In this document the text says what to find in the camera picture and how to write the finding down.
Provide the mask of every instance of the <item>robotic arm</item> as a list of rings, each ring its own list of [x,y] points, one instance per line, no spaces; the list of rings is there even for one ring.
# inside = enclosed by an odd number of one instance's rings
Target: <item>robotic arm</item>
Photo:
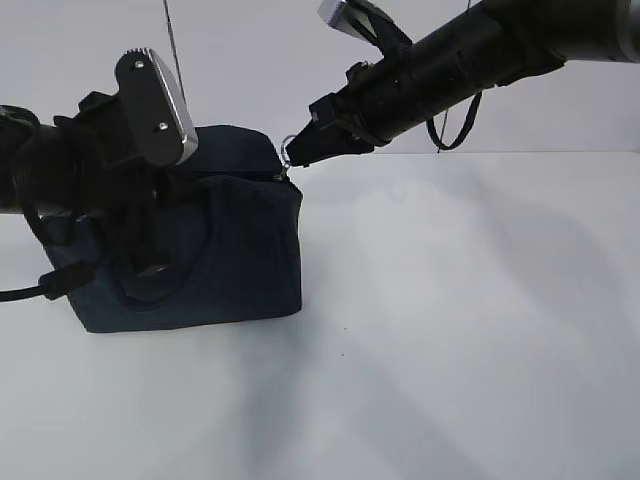
[[[424,122],[434,138],[432,119],[476,95],[455,148],[483,90],[569,60],[640,62],[638,0],[484,0],[415,44],[366,0],[325,0],[319,13],[384,58],[356,64],[345,88],[311,105],[312,121],[287,149],[293,166],[370,153]]]
[[[418,43],[366,0],[325,0],[320,14],[384,58],[356,64],[342,90],[311,105],[311,122],[287,148],[292,166],[372,152],[423,122],[441,144],[433,118],[475,96],[455,148],[483,90],[569,60],[640,62],[640,0],[484,0]],[[55,127],[0,106],[0,213],[22,213],[56,266],[38,287],[0,292],[0,302],[75,292],[79,317],[101,332],[298,311],[302,199],[271,142],[196,130],[152,50],[129,51],[116,78],[118,93],[91,93]],[[202,281],[189,276],[196,266]],[[136,306],[150,297],[164,310],[147,316]]]

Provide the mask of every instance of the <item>black cable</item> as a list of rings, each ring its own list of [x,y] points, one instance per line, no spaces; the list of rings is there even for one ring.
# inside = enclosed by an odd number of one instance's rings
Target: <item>black cable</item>
[[[475,125],[476,118],[478,117],[478,110],[480,109],[480,102],[482,101],[482,92],[478,93],[473,101],[471,102],[471,106],[469,107],[469,112],[467,112],[467,118],[464,121],[464,125],[462,127],[462,131],[458,135],[458,138],[454,140],[451,145],[446,145],[443,142],[443,139],[438,136],[438,132],[436,130],[436,124],[433,119],[427,121],[427,131],[429,132],[429,136],[435,145],[444,151],[455,150],[460,145],[464,143],[467,139],[473,126]]]

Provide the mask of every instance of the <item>black cylinder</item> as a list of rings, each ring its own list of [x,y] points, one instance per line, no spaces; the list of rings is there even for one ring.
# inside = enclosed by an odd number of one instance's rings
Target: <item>black cylinder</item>
[[[0,214],[22,213],[13,181],[14,158],[25,162],[26,188],[41,215],[63,216],[80,209],[99,216],[124,209],[145,180],[141,162],[105,169],[98,158],[74,147],[60,128],[42,126],[37,140],[22,138],[20,143],[12,141],[15,133],[0,135],[0,144],[12,144],[0,149]]]
[[[360,73],[348,88],[366,128],[391,141],[523,67],[524,52],[482,5]]]

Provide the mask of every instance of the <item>wire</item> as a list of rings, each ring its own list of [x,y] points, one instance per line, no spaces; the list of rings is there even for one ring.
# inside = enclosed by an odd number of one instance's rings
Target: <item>wire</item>
[[[46,294],[47,289],[45,287],[31,287],[24,288],[22,290],[9,290],[6,292],[0,292],[0,303],[29,300],[32,298],[41,297]]]
[[[176,71],[178,72],[178,83],[180,83],[180,91],[182,92],[182,98],[186,103],[187,96],[184,94],[184,83],[182,81],[182,71],[180,70],[180,61],[178,60],[178,48],[176,46],[176,37],[173,32],[173,24],[171,23],[171,15],[169,13],[169,2],[168,0],[163,0],[163,3],[164,3],[164,14],[167,19],[167,31],[169,32],[169,41],[171,42],[171,52],[173,53],[173,61],[176,64]]]
[[[464,126],[462,127],[462,131],[458,135],[458,138],[456,138],[451,145],[446,145],[442,141],[442,138],[438,137],[438,132],[436,131],[436,124],[433,118],[427,121],[427,131],[429,132],[429,136],[431,137],[431,140],[433,141],[433,143],[435,143],[440,150],[444,150],[444,151],[455,150],[456,148],[458,148],[460,145],[464,143],[464,141],[467,139],[467,137],[471,133],[473,126],[475,125],[476,118],[478,117],[478,110],[480,108],[481,101],[482,101],[482,92],[478,93],[474,97],[473,102],[471,102],[471,106],[469,107],[469,112],[467,113],[467,118],[464,121]]]

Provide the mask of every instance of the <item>white surface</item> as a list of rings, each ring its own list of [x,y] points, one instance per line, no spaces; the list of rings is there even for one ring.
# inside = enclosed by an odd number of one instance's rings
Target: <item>white surface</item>
[[[640,477],[634,154],[295,173],[304,311],[92,336],[0,306],[0,478]],[[3,218],[0,288],[47,271]]]

